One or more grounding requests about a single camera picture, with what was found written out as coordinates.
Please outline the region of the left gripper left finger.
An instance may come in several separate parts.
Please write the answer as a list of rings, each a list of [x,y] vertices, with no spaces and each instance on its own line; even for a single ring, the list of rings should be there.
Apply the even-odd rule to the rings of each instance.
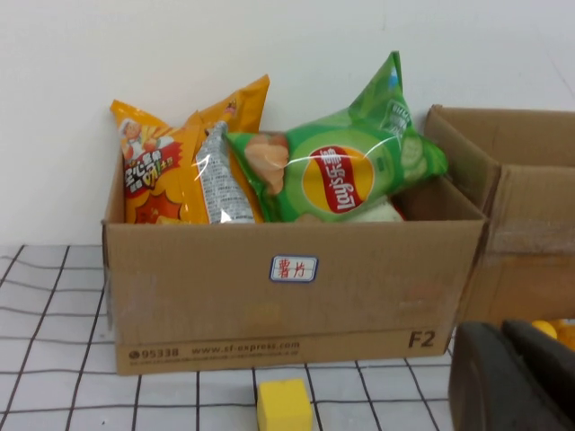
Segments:
[[[448,385],[454,429],[572,430],[574,410],[556,404],[501,326],[467,321],[457,328]]]

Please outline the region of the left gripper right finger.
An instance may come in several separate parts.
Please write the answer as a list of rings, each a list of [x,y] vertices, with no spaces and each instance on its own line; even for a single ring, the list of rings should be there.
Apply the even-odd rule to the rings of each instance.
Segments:
[[[527,321],[504,321],[501,330],[556,404],[573,411],[574,351]]]

